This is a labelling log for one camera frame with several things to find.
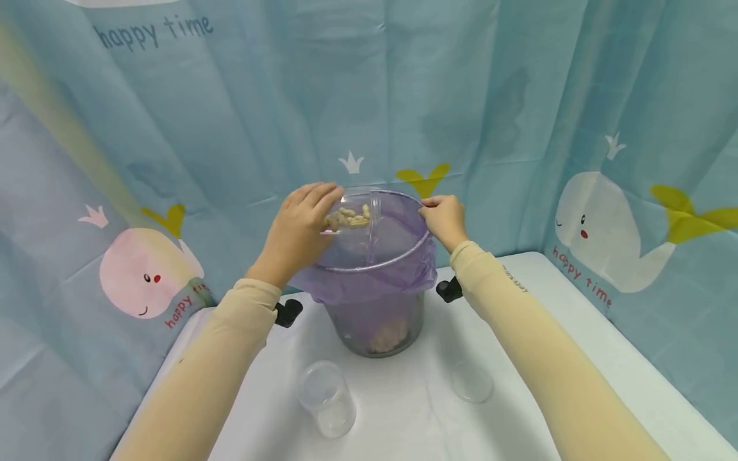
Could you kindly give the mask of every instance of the fingers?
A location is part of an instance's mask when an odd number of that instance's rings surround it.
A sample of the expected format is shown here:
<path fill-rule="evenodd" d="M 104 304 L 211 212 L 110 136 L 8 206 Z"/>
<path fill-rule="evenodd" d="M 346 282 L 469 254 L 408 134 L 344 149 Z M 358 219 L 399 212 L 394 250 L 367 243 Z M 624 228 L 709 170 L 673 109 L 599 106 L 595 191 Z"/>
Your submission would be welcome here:
<path fill-rule="evenodd" d="M 442 201 L 447 200 L 450 197 L 451 195 L 437 195 L 435 197 L 424 198 L 421 200 L 421 203 L 426 207 L 433 208 L 437 207 Z"/>
<path fill-rule="evenodd" d="M 295 191 L 287 196 L 284 203 L 282 204 L 282 209 L 301 204 L 305 200 L 305 197 L 307 197 L 313 189 L 319 187 L 321 184 L 323 183 L 314 182 L 313 184 L 305 184 L 304 186 L 297 188 Z"/>
<path fill-rule="evenodd" d="M 329 182 L 327 184 L 321 184 L 318 187 L 315 187 L 313 190 L 308 193 L 308 195 L 305 197 L 305 200 L 303 203 L 307 205 L 310 208 L 315 208 L 316 205 L 318 205 L 318 202 L 327 194 L 330 192 L 333 192 L 338 186 L 334 182 Z"/>
<path fill-rule="evenodd" d="M 328 212 L 331 211 L 331 207 L 341 199 L 342 195 L 343 187 L 336 187 L 320 199 L 317 205 L 315 205 L 315 212 L 321 219 L 324 218 L 328 215 Z"/>

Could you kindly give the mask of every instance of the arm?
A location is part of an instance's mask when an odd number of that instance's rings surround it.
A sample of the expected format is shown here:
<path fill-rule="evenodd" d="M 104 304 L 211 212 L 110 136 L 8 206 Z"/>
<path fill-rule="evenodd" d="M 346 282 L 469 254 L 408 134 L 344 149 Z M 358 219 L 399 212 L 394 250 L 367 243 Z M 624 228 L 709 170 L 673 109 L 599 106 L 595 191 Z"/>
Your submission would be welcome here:
<path fill-rule="evenodd" d="M 206 460 L 277 318 L 282 291 L 239 280 L 154 390 L 116 450 L 119 461 Z"/>
<path fill-rule="evenodd" d="M 282 288 L 331 244 L 320 230 L 342 194 L 335 184 L 319 183 L 287 197 L 256 263 L 226 293 L 200 336 L 154 390 L 120 442 L 116 461 L 209 457 L 246 371 L 266 344 Z"/>
<path fill-rule="evenodd" d="M 536 399 L 564 461 L 668 460 L 584 351 L 497 259 L 466 241 L 451 266 Z"/>

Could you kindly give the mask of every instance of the yellow whale tail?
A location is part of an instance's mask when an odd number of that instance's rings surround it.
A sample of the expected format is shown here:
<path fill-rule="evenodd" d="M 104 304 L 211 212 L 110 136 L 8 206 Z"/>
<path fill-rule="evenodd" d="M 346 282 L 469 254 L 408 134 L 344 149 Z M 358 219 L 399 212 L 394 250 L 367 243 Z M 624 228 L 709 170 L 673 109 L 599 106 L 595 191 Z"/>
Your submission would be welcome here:
<path fill-rule="evenodd" d="M 182 239 L 182 221 L 185 220 L 185 206 L 177 204 L 167 211 L 167 217 L 163 218 L 159 213 L 142 208 L 141 212 L 159 223 L 164 229 L 168 230 L 177 240 Z"/>
<path fill-rule="evenodd" d="M 687 240 L 738 227 L 738 208 L 718 208 L 698 215 L 692 200 L 676 187 L 657 184 L 651 194 L 666 208 L 669 234 L 666 240 L 684 243 Z"/>

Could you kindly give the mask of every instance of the shower curtain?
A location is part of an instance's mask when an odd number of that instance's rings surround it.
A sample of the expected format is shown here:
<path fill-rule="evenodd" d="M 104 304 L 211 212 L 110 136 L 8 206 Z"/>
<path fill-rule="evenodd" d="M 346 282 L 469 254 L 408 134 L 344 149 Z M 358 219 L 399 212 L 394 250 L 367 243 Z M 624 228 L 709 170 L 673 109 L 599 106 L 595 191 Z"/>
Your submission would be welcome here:
<path fill-rule="evenodd" d="M 0 459 L 106 459 L 318 180 L 458 195 L 738 443 L 732 0 L 0 5 Z"/>

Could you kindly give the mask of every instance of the purple trash bag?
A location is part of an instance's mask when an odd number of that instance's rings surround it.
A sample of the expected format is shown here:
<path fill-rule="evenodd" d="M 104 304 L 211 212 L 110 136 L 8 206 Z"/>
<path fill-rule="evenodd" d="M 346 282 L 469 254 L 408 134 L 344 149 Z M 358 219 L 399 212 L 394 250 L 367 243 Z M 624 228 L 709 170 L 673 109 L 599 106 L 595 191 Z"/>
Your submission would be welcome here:
<path fill-rule="evenodd" d="M 336 235 L 318 264 L 290 285 L 325 304 L 349 349 L 386 357 L 409 347 L 420 333 L 423 291 L 436 279 L 435 243 L 417 199 L 389 190 L 371 195 L 381 204 L 381 216 L 369 227 Z"/>

